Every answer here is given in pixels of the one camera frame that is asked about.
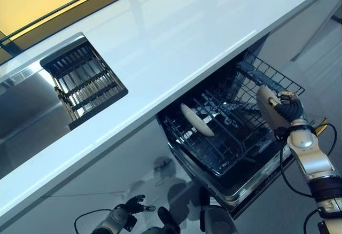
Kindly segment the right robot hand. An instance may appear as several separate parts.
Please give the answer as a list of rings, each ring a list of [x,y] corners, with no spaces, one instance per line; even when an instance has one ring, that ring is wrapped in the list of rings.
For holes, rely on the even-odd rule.
[[[285,119],[289,124],[294,120],[301,119],[304,108],[301,101],[294,92],[281,91],[277,95],[277,100],[273,97],[268,99],[268,104],[273,107],[277,114]]]

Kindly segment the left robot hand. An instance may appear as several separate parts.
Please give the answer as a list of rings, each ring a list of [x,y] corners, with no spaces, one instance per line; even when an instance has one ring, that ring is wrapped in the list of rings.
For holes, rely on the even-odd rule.
[[[145,199],[145,195],[143,194],[137,195],[129,199],[125,203],[125,206],[131,214],[137,214],[141,212],[154,212],[156,210],[156,207],[153,205],[149,205],[149,206],[143,205],[142,202],[144,201],[144,199]]]

